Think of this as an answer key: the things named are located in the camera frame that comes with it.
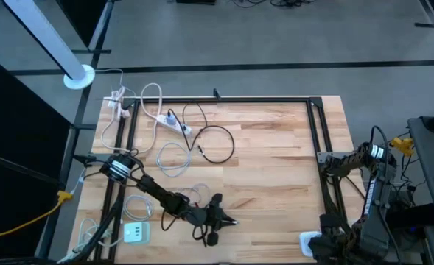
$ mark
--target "wooden table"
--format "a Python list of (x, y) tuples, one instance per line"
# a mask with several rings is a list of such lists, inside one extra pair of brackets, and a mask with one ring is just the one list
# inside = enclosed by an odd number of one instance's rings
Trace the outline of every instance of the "wooden table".
[[(339, 96), (323, 96), (323, 104), (329, 126), (333, 150), (353, 150), (343, 105)], [(158, 126), (153, 149), (140, 154), (145, 170), (155, 181), (170, 191), (189, 188), (205, 183), (211, 193), (222, 193), (225, 212), (239, 221), (233, 227), (219, 231), (220, 241), (216, 247), (204, 248), (201, 241), (192, 238), (189, 223), (177, 221), (170, 230), (161, 230), (162, 208), (155, 203), (155, 213), (150, 219), (151, 242), (144, 246), (131, 246), (121, 242), (116, 253), (116, 263), (292, 263), (313, 262), (302, 255), (298, 245), (301, 232), (319, 230), (319, 215), (324, 212), (320, 180), (307, 118), (307, 108), (301, 103), (219, 103), (202, 104), (210, 124), (224, 126), (234, 136), (236, 149), (233, 157), (224, 164), (205, 161), (197, 150), (192, 153), (192, 163), (184, 174), (176, 178), (165, 176), (155, 164), (157, 151), (170, 141), (185, 146), (183, 138)], [(155, 113), (156, 105), (146, 105)], [(183, 105), (164, 105), (162, 113), (172, 108), (181, 116)], [(100, 133), (110, 121), (111, 109), (104, 102), (99, 116), (92, 152), (110, 153), (102, 146)], [(152, 140), (153, 120), (139, 110), (134, 147), (147, 148)], [(318, 137), (323, 145), (319, 119)], [(186, 123), (195, 132), (203, 126), (203, 117), (197, 106), (186, 109)], [(125, 147), (130, 119), (126, 121), (123, 135)], [(105, 134), (105, 142), (113, 146), (118, 122)], [(227, 134), (219, 130), (204, 133), (198, 143), (206, 155), (218, 160), (228, 156), (231, 142)], [(175, 146), (169, 146), (162, 155), (162, 162), (175, 165), (185, 160), (185, 154)], [(87, 173), (96, 172), (92, 167)], [(359, 172), (351, 179), (364, 190)], [(100, 220), (107, 178), (101, 174), (90, 177), (83, 186), (77, 211), (70, 249), (77, 243), (79, 223), (84, 218)], [(360, 216), (363, 199), (347, 181), (341, 182), (346, 213), (353, 222)], [(125, 197), (144, 193), (127, 188)], [(202, 191), (203, 200), (208, 195)], [(132, 203), (131, 212), (144, 214), (142, 202)]]

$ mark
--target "power strip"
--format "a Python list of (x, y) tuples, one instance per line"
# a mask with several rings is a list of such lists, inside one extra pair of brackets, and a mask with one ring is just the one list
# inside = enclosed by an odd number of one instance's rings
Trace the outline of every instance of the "power strip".
[[(183, 130), (182, 130), (182, 128), (179, 126), (179, 123), (178, 123), (178, 122), (175, 122), (174, 124), (169, 124), (168, 121), (167, 121), (167, 119), (166, 119), (166, 116), (165, 116), (165, 115), (162, 115), (162, 114), (158, 115), (158, 117), (156, 118), (156, 120), (157, 120), (158, 123), (161, 124), (162, 126), (168, 128), (168, 129), (170, 129), (171, 131), (174, 131), (174, 132), (176, 132), (176, 133), (182, 135), (182, 131), (183, 131)], [(185, 134), (187, 137), (191, 137), (191, 136), (192, 136), (192, 128), (189, 127), (189, 126), (187, 126), (187, 125), (185, 125), (185, 124), (184, 124), (184, 126), (185, 126), (185, 128), (186, 128), (186, 129), (184, 130), (184, 134)]]

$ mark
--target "gray floor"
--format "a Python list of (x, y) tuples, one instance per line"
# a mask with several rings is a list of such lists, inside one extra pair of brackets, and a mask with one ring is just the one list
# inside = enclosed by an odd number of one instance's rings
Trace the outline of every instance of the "gray floor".
[[(36, 2), (72, 49), (84, 48), (55, 1)], [(268, 3), (240, 9), (226, 0), (214, 7), (124, 0), (115, 3), (105, 39), (112, 54), (102, 55), (99, 67), (434, 60), (434, 30), (417, 29), (414, 22), (428, 22), (416, 0), (318, 0), (297, 10)], [(78, 58), (91, 61), (90, 55)], [(9, 70), (57, 68), (1, 2), (0, 63)], [(59, 75), (19, 79), (73, 121), (81, 91), (65, 89)], [(84, 123), (97, 122), (97, 99), (118, 82), (119, 74), (97, 76)], [(210, 95), (212, 88), (223, 95), (341, 95), (355, 146), (368, 141), (372, 125), (394, 137), (407, 131), (408, 118), (434, 115), (434, 66), (124, 76), (124, 84), (137, 92), (149, 82), (161, 84), (169, 96)], [(87, 153), (92, 137), (82, 133), (76, 152)], [(69, 188), (80, 170), (75, 163)], [(408, 175), (414, 183), (423, 180), (418, 164)], [(61, 209), (53, 259), (66, 253), (77, 200)], [(416, 200), (430, 202), (425, 186)]]

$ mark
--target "wire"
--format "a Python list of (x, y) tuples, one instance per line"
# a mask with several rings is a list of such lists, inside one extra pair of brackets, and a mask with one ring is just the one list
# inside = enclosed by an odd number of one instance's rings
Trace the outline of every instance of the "wire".
[(210, 201), (210, 188), (204, 183), (198, 183), (191, 188), (182, 188), (178, 191), (178, 193), (183, 193), (184, 191), (195, 192), (199, 196), (199, 200), (197, 202), (190, 202), (190, 203), (202, 204), (202, 194), (200, 194), (200, 192), (198, 190), (199, 187), (204, 187), (207, 190), (207, 194), (209, 196), (209, 201)]
[(79, 174), (79, 178), (77, 178), (76, 185), (75, 185), (74, 188), (69, 192), (70, 195), (74, 195), (74, 192), (76, 192), (77, 184), (79, 184), (79, 182), (84, 181), (84, 176), (83, 176), (83, 174), (84, 174), (84, 172), (85, 172), (85, 169), (86, 169), (86, 167), (84, 167), (84, 169), (81, 171), (81, 174)]
[[(169, 145), (178, 146), (186, 153), (187, 159), (183, 164), (181, 164), (179, 166), (163, 166), (163, 164), (161, 163), (161, 154), (163, 153), (164, 148), (166, 148), (166, 146), (169, 146)], [(192, 160), (191, 152), (186, 150), (182, 145), (175, 143), (175, 142), (169, 142), (169, 143), (166, 143), (165, 145), (163, 145), (163, 147), (161, 147), (159, 149), (158, 154), (156, 155), (156, 165), (168, 177), (178, 177), (179, 175), (184, 173), (186, 171), (187, 167), (189, 167), (191, 160)], [(175, 169), (181, 169), (181, 170), (175, 174), (168, 173), (169, 170), (175, 170)]]
[[(90, 222), (92, 223), (92, 226), (90, 226), (87, 230), (85, 230), (85, 232), (83, 233), (83, 226), (86, 222)], [(76, 247), (74, 247), (72, 249), (71, 252), (69, 252), (64, 258), (61, 258), (58, 263), (64, 263), (67, 261), (70, 261), (71, 259), (73, 259), (74, 257), (76, 257), (77, 255), (79, 255), (79, 253), (81, 253), (81, 251), (83, 251), (83, 248), (88, 244), (88, 242), (91, 240), (92, 236), (94, 235), (94, 233), (96, 233), (97, 229), (99, 228), (99, 225), (90, 218), (86, 218), (84, 220), (81, 221), (80, 225), (79, 225), (79, 233), (77, 234), (77, 245)], [(112, 236), (112, 232), (107, 229), (101, 236), (102, 239), (106, 239), (108, 237)], [(115, 241), (114, 243), (111, 244), (105, 244), (102, 243), (101, 241), (99, 241), (98, 243), (103, 246), (103, 247), (113, 247), (115, 245), (117, 245), (121, 240), (123, 239), (123, 237), (120, 237), (119, 239), (117, 239), (117, 241)]]
[(115, 121), (115, 111), (117, 112), (117, 116), (127, 116), (127, 112), (125, 112), (122, 109), (122, 97), (125, 94), (125, 89), (126, 87), (122, 86), (119, 90), (117, 91), (112, 91), (112, 100), (117, 101), (114, 102), (113, 107), (112, 107), (112, 119), (111, 121), (107, 124), (107, 126), (105, 126), (105, 128), (102, 130), (102, 133), (100, 134), (100, 141), (102, 142), (102, 145), (110, 150), (118, 150), (118, 151), (123, 151), (123, 152), (129, 152), (130, 150), (128, 149), (124, 149), (124, 148), (119, 148), (119, 147), (112, 147), (112, 146), (108, 146), (105, 142), (104, 142), (104, 134), (105, 132), (107, 132), (108, 128), (112, 125), (112, 123)]
[[(266, 2), (267, 0), (260, 0), (260, 1), (254, 1), (254, 0), (248, 0), (249, 3), (252, 5), (244, 5), (244, 4), (238, 4), (237, 0), (231, 0), (233, 4), (235, 4), (238, 7), (241, 8), (252, 8), (255, 7), (258, 4), (262, 4)], [(274, 0), (270, 0), (270, 4), (274, 7), (287, 7), (287, 8), (294, 8), (294, 7), (301, 7), (302, 4), (311, 4), (316, 0), (308, 1), (308, 0), (279, 0), (278, 2)]]
[[(189, 144), (189, 140), (187, 139), (187, 136), (186, 136), (185, 132), (182, 131), (182, 135), (183, 135), (183, 137), (184, 137), (184, 140), (186, 141), (187, 148), (189, 149), (189, 151), (192, 151), (192, 150), (194, 149), (195, 142), (196, 142), (196, 140), (199, 138), (200, 134), (202, 134), (202, 133), (203, 133), (205, 130), (207, 130), (208, 128), (220, 128), (220, 129), (222, 129), (222, 130), (225, 130), (225, 131), (230, 135), (230, 139), (231, 139), (231, 146), (232, 146), (232, 148), (231, 148), (231, 153), (230, 153), (230, 155), (229, 155), (226, 159), (221, 160), (221, 161), (213, 161), (213, 160), (210, 160), (208, 157), (205, 156), (205, 152), (203, 151), (202, 147), (200, 147), (200, 145), (197, 146), (197, 148), (199, 149), (199, 151), (200, 151), (201, 155), (203, 156), (203, 158), (204, 158), (205, 160), (207, 160), (208, 162), (210, 162), (210, 163), (214, 163), (214, 164), (225, 163), (226, 161), (230, 160), (230, 158), (231, 158), (231, 157), (233, 156), (233, 154), (234, 154), (235, 143), (234, 143), (233, 135), (231, 134), (231, 132), (230, 132), (229, 130), (227, 130), (227, 129), (224, 128), (224, 127), (221, 127), (221, 126), (219, 126), (219, 125), (208, 125), (207, 118), (206, 118), (206, 116), (205, 116), (205, 113), (204, 113), (203, 110), (202, 110), (202, 107), (201, 107), (197, 102), (196, 102), (195, 104), (200, 108), (200, 111), (202, 112), (202, 115), (203, 115), (203, 117), (204, 117), (204, 119), (205, 119), (205, 121), (206, 121), (206, 126), (205, 126), (204, 128), (202, 128), (202, 129), (199, 130), (199, 133), (194, 137), (194, 140), (193, 140), (192, 144)], [(179, 120), (179, 118), (178, 118), (177, 115), (175, 114), (174, 110), (169, 109), (169, 112), (171, 112), (171, 113), (174, 115), (176, 121), (179, 123), (179, 126), (180, 126), (180, 127), (183, 127), (181, 121)]]
[(276, 3), (274, 0), (270, 0), (270, 4), (272, 4), (274, 7), (287, 7), (287, 8), (294, 8), (294, 7), (301, 7), (302, 4), (311, 4), (316, 0), (308, 1), (308, 0), (279, 0), (278, 3)]
[[(374, 131), (378, 130), (380, 135), (382, 136), (382, 139), (384, 141), (384, 145), (385, 145), (385, 168), (384, 168), (384, 176), (387, 177), (388, 176), (388, 161), (389, 161), (389, 149), (388, 149), (388, 142), (387, 142), (387, 137), (385, 137), (384, 132), (382, 131), (382, 129), (380, 129), (380, 127), (378, 127), (377, 125), (374, 125), (371, 129), (371, 140), (369, 141), (369, 143), (372, 144), (372, 141), (374, 139)], [(382, 188), (380, 191), (380, 197), (382, 198), (382, 192), (384, 191), (384, 189)], [(384, 228), (387, 230), (387, 234), (390, 237), (393, 247), (395, 248), (395, 253), (396, 253), (396, 257), (399, 259), (398, 260), (398, 264), (401, 265), (402, 264), (402, 259), (400, 258), (400, 252), (399, 252), (399, 246), (397, 245), (395, 238), (392, 235), (392, 232), (390, 230), (390, 228), (388, 227), (387, 222), (385, 221), (385, 214), (382, 212), (385, 211), (379, 211), (380, 212), (380, 219), (382, 221), (382, 224), (384, 226)]]
[(119, 71), (121, 73), (120, 74), (120, 83), (119, 83), (120, 84), (120, 88), (124, 88), (124, 89), (128, 90), (129, 92), (133, 93), (134, 96), (136, 96), (135, 91), (127, 88), (126, 86), (124, 86), (122, 84), (122, 80), (123, 80), (123, 70), (122, 69), (120, 69), (120, 68), (109, 68), (109, 69), (104, 69), (104, 70), (96, 70), (96, 69), (94, 69), (94, 71), (96, 71), (96, 72)]
[(163, 213), (161, 214), (161, 229), (163, 231), (168, 231), (178, 217), (174, 216), (174, 219), (169, 223), (169, 225), (166, 228), (164, 228), (164, 214), (165, 213), (167, 213), (166, 210), (164, 210)]
[(61, 193), (58, 193), (58, 199), (57, 199), (57, 204), (56, 204), (56, 206), (54, 206), (53, 207), (53, 209), (51, 209), (51, 210), (49, 210), (49, 211), (47, 211), (46, 213), (44, 213), (44, 214), (42, 214), (42, 215), (40, 215), (39, 217), (37, 217), (37, 218), (35, 218), (35, 219), (33, 219), (33, 220), (30, 220), (30, 221), (28, 221), (28, 222), (26, 222), (26, 223), (24, 223), (24, 224), (22, 224), (22, 225), (19, 225), (19, 226), (17, 226), (17, 227), (15, 227), (15, 228), (13, 228), (13, 229), (11, 229), (11, 230), (8, 230), (8, 231), (5, 231), (5, 232), (2, 232), (2, 233), (0, 233), (0, 236), (5, 236), (5, 235), (8, 235), (8, 234), (10, 234), (10, 233), (13, 233), (13, 232), (15, 232), (15, 231), (17, 231), (17, 230), (19, 230), (19, 229), (21, 229), (21, 228), (24, 228), (24, 227), (26, 227), (27, 225), (31, 225), (31, 224), (33, 224), (34, 222), (36, 222), (36, 221), (38, 221), (38, 220), (41, 220), (41, 219), (43, 219), (43, 218), (45, 218), (45, 217), (47, 217), (48, 215), (50, 215), (50, 214), (52, 214), (54, 211), (56, 211), (66, 200), (68, 200), (68, 199), (71, 199), (71, 197), (67, 197), (68, 195), (70, 196), (70, 194), (67, 194), (66, 192), (64, 192), (64, 191), (60, 191)]
[(364, 194), (362, 193), (362, 191), (357, 187), (357, 185), (356, 184), (354, 184), (354, 182), (348, 177), (348, 176), (345, 176), (345, 178), (352, 184), (352, 186), (356, 189), (356, 191), (357, 191), (357, 193), (363, 198), (363, 199), (365, 199), (365, 196), (364, 196)]
[[(209, 125), (209, 122), (207, 121), (207, 117), (205, 116), (205, 113), (202, 110), (202, 107), (200, 106), (200, 104), (198, 104), (197, 102), (194, 102), (200, 109), (200, 112), (202, 113), (203, 119), (205, 120), (205, 127), (207, 127)], [(186, 123), (186, 109), (187, 106), (189, 106), (189, 104), (191, 103), (187, 103), (184, 108), (182, 109), (182, 124)]]
[(250, 2), (252, 5), (245, 6), (245, 5), (238, 4), (236, 0), (231, 0), (231, 1), (232, 1), (233, 4), (235, 4), (237, 7), (241, 7), (241, 8), (252, 8), (252, 7), (255, 7), (255, 6), (258, 5), (258, 4), (261, 4), (261, 3), (263, 3), (263, 2), (266, 2), (266, 0), (261, 0), (261, 1), (251, 1), (251, 0), (248, 0), (248, 2)]
[[(128, 203), (130, 203), (133, 200), (144, 201), (144, 204), (146, 205), (146, 212), (147, 212), (146, 216), (136, 216), (136, 215), (133, 215), (128, 210)], [(151, 218), (151, 216), (153, 215), (153, 212), (154, 212), (153, 201), (150, 200), (148, 197), (141, 196), (141, 195), (130, 195), (123, 202), (122, 217), (120, 218), (120, 223), (121, 224), (123, 223), (123, 214), (125, 214), (126, 216), (128, 216), (128, 218), (132, 219), (133, 221), (136, 221), (136, 222), (145, 222), (149, 218)]]
[(94, 173), (90, 173), (90, 174), (87, 174), (86, 176), (84, 176), (83, 179), (85, 180), (87, 177), (94, 176), (94, 175), (96, 175), (96, 174), (101, 174), (101, 173), (102, 173), (102, 172), (94, 172)]
[[(156, 112), (156, 116), (151, 115), (146, 108), (144, 107), (144, 102), (143, 102), (143, 93), (144, 91), (149, 88), (150, 86), (154, 85), (155, 87), (158, 88), (159, 90), (159, 98), (158, 98), (158, 111)], [(161, 86), (159, 86), (156, 83), (150, 83), (148, 85), (145, 85), (144, 88), (141, 90), (141, 95), (140, 95), (140, 103), (141, 103), (141, 108), (143, 109), (144, 113), (146, 113), (146, 115), (148, 115), (150, 118), (155, 119), (155, 123), (153, 125), (153, 142), (151, 143), (150, 147), (146, 148), (143, 151), (140, 151), (140, 153), (144, 153), (144, 152), (148, 152), (151, 150), (151, 148), (153, 148), (153, 145), (155, 144), (156, 141), (156, 126), (158, 125), (158, 115), (161, 114), (161, 106), (163, 104), (163, 91), (161, 90)]]

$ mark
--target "power adapter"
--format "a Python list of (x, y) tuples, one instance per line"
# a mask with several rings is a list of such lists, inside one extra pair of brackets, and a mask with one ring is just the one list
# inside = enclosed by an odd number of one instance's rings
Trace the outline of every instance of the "power adapter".
[(150, 243), (150, 223), (133, 222), (123, 226), (123, 242), (131, 245)]

